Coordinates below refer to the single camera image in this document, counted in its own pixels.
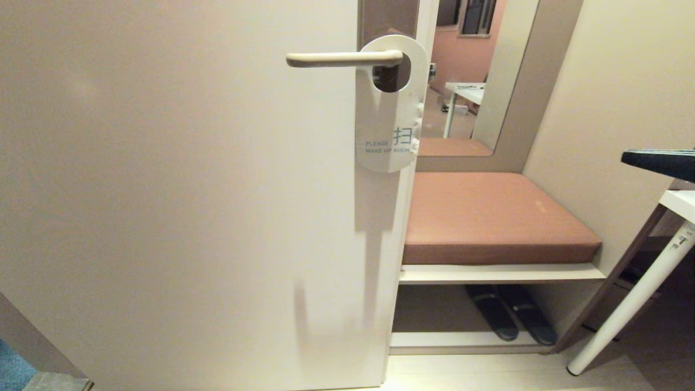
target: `mirror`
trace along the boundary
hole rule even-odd
[[[491,156],[539,0],[440,0],[420,156]]]

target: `white table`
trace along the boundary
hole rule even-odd
[[[481,104],[483,94],[485,94],[485,83],[446,83],[444,88],[451,91],[449,112],[446,116],[446,125],[444,125],[444,138],[449,138],[451,121],[454,118],[454,110],[456,109],[456,97],[461,96],[475,104]]]
[[[659,201],[685,219],[659,257],[647,269],[632,291],[623,299],[589,343],[567,365],[570,374],[578,376],[591,361],[615,338],[644,303],[656,292],[683,257],[695,244],[695,191],[668,190]]]

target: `brown cushion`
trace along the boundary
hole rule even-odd
[[[415,174],[404,264],[584,263],[599,245],[521,174]]]

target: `slipper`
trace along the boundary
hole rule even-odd
[[[466,285],[466,291],[492,331],[504,341],[514,341],[519,330],[492,285]]]
[[[497,290],[536,342],[546,346],[552,346],[557,342],[557,333],[524,287],[498,285]]]

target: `blue carpet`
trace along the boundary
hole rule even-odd
[[[0,341],[0,390],[22,391],[35,373],[36,369]]]

